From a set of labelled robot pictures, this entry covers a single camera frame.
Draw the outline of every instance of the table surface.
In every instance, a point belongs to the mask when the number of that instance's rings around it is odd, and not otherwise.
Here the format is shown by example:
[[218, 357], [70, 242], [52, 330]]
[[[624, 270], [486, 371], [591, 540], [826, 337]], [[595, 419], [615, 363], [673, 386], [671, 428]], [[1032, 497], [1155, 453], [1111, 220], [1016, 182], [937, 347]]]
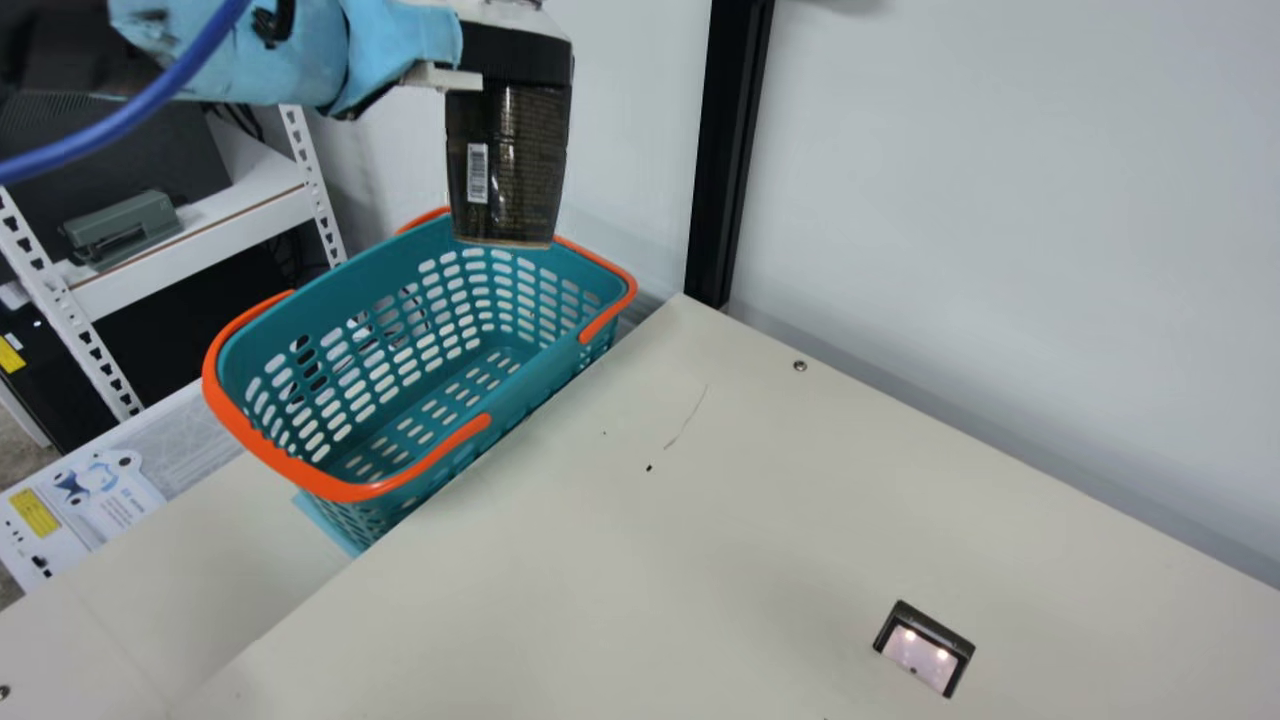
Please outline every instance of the table surface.
[[1274, 716], [1275, 589], [796, 359], [673, 300], [175, 716]]
[[241, 455], [0, 612], [0, 720], [152, 720], [349, 562]]

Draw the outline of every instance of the cable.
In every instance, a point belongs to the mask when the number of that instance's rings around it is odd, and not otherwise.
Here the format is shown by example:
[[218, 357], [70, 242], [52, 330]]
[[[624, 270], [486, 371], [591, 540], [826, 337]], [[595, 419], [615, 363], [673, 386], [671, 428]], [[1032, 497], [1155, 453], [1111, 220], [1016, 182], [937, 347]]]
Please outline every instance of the cable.
[[248, 124], [253, 126], [253, 136], [257, 141], [265, 142], [266, 137], [262, 135], [262, 123], [257, 122], [257, 115], [253, 114], [253, 109], [244, 102], [241, 102], [237, 108], [239, 108], [239, 111], [244, 114], [244, 119], [248, 120]]
[[44, 147], [0, 161], [0, 184], [47, 173], [120, 140], [156, 113], [196, 77], [200, 68], [230, 35], [252, 0], [224, 0], [182, 58], [146, 90], [108, 118]]

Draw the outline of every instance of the barcode label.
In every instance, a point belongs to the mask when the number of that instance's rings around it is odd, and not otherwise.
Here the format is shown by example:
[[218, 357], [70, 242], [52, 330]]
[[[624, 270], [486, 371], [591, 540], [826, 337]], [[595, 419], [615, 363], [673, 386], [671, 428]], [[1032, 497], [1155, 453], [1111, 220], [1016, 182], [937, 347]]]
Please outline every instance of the barcode label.
[[467, 202], [489, 204], [489, 146], [467, 143]]

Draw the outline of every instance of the plastic basket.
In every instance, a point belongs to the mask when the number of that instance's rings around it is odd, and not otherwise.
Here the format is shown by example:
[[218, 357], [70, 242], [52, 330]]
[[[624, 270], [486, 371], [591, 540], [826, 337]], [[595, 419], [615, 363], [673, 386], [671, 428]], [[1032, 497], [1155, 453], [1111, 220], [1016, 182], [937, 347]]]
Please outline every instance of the plastic basket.
[[364, 548], [603, 355], [635, 292], [563, 238], [458, 242], [442, 208], [232, 322], [205, 397]]

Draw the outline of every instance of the white shelving unit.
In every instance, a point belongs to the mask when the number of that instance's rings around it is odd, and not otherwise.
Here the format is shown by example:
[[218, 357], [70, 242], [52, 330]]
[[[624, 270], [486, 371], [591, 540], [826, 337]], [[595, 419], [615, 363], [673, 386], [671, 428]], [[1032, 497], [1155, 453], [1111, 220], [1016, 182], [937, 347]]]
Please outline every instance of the white shelving unit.
[[178, 210], [183, 232], [102, 273], [54, 264], [0, 187], [0, 254], [120, 420], [142, 410], [93, 322], [289, 228], [316, 223], [330, 266], [347, 260], [302, 109], [282, 105], [293, 159], [210, 120], [232, 186]]

